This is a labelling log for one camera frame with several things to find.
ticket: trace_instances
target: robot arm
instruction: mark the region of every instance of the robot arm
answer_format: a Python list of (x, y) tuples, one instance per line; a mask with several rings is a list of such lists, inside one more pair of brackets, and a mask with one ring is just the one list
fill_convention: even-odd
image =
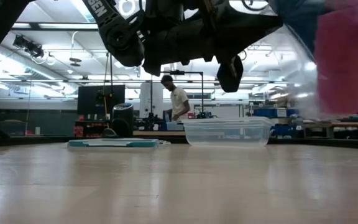
[(124, 19), (114, 1), (83, 0), (99, 27), (106, 49), (124, 66), (136, 67), (144, 59), (144, 47), (137, 31), (144, 20), (142, 11)]

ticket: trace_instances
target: metal pole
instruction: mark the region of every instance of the metal pole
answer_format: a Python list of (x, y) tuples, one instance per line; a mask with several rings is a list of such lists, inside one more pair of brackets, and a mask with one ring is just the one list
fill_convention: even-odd
[(153, 113), (153, 75), (150, 82), (150, 112)]
[(204, 114), (204, 73), (200, 72), (201, 75), (201, 112)]
[(110, 54), (110, 79), (111, 79), (111, 94), (113, 94), (112, 88), (112, 55)]

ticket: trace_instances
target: computer monitor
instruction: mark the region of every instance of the computer monitor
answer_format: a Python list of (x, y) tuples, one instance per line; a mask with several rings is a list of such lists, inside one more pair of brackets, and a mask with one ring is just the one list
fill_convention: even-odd
[(108, 114), (112, 113), (114, 106), (125, 103), (125, 85), (113, 85), (112, 97), (111, 86), (81, 86), (78, 88), (77, 114), (104, 114), (104, 100), (106, 97), (106, 107)]

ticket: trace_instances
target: teal tray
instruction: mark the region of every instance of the teal tray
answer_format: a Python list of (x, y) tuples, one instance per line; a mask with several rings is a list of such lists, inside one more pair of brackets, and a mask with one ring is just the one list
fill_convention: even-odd
[(158, 139), (83, 139), (70, 140), (68, 147), (157, 147)]

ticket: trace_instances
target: workbench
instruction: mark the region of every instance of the workbench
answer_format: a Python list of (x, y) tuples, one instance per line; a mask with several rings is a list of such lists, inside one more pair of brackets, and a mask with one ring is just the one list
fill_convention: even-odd
[(310, 138), (306, 135), (306, 130), (311, 128), (326, 129), (327, 138), (334, 138), (334, 128), (358, 128), (358, 122), (333, 122), (333, 123), (305, 123), (303, 124), (305, 138)]

